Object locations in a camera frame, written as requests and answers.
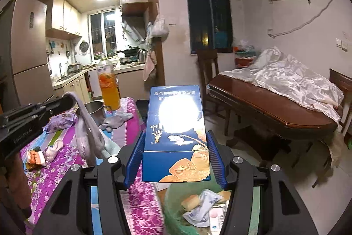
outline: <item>cable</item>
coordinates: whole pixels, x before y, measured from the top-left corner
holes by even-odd
[[[319,16],[321,16],[321,14],[329,7],[329,5],[332,3],[332,1],[333,1],[333,0],[330,0],[330,1],[328,2],[328,4],[327,4],[316,16],[314,16],[311,20],[309,20],[309,21],[303,23],[301,26],[298,26],[298,27],[296,27],[296,28],[294,28],[294,29],[292,29],[292,30],[290,30],[290,31],[285,31],[285,32],[281,32],[281,33],[278,33],[278,34],[270,34],[270,33],[268,33],[268,35],[269,35],[270,37],[272,37],[272,38],[275,38],[275,37],[277,37],[277,36],[286,35],[286,34],[292,33],[293,31],[296,31],[296,30],[299,30],[299,29],[303,28],[303,27],[306,26],[307,24],[312,23],[314,19],[316,19],[316,18],[318,18]]]

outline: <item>kitchen window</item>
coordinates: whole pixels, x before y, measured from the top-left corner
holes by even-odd
[[[187,0],[191,54],[198,49],[232,52],[232,20],[229,0]]]
[[[114,56],[117,51],[115,10],[88,15],[93,60]]]

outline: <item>blue cigarette pack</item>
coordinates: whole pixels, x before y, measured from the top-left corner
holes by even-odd
[[[199,86],[152,87],[142,180],[210,180],[209,152]]]

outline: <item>orange juice bottle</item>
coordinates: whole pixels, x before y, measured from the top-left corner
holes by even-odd
[[[111,106],[112,110],[117,110],[120,107],[120,94],[117,89],[114,66],[108,59],[102,59],[96,71],[104,104]]]

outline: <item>refrigerator door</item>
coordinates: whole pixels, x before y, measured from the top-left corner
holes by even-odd
[[[16,0],[11,26],[12,74],[46,63],[46,5],[37,0]]]
[[[20,105],[43,103],[54,94],[47,64],[14,75],[13,82]]]

